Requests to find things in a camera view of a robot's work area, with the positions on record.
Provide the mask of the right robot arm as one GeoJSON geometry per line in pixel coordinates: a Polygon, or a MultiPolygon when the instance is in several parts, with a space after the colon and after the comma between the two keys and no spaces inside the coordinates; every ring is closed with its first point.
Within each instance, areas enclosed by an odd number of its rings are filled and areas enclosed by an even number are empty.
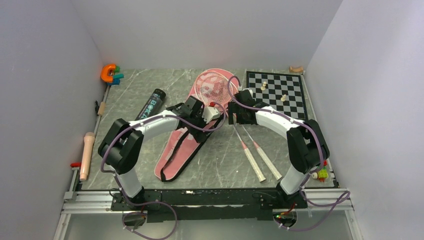
{"type": "Polygon", "coordinates": [[[330,151],[316,120],[289,117],[272,106],[255,100],[248,89],[231,94],[228,104],[229,123],[259,125],[284,137],[287,141],[290,167],[277,185],[276,203],[287,208],[295,201],[295,193],[306,182],[308,174],[324,166],[330,151]]]}

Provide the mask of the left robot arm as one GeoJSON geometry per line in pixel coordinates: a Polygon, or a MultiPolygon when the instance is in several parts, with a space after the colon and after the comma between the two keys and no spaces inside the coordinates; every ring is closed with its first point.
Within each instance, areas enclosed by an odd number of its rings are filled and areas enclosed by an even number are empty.
{"type": "Polygon", "coordinates": [[[206,106],[190,96],[185,102],[167,107],[162,112],[144,119],[128,122],[117,119],[98,148],[102,157],[100,170],[109,173],[125,195],[124,204],[131,210],[139,209],[145,202],[145,189],[134,169],[143,142],[167,132],[186,129],[197,143],[203,143],[213,131],[207,125],[222,115],[217,103],[206,106]]]}

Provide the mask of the black shuttlecock tube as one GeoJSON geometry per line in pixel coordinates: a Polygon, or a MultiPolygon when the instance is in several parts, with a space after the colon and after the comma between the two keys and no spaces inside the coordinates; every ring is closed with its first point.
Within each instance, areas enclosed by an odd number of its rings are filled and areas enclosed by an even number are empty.
{"type": "Polygon", "coordinates": [[[136,116],[135,121],[156,115],[164,103],[166,96],[167,95],[163,90],[156,88],[142,107],[141,111],[136,116]]]}

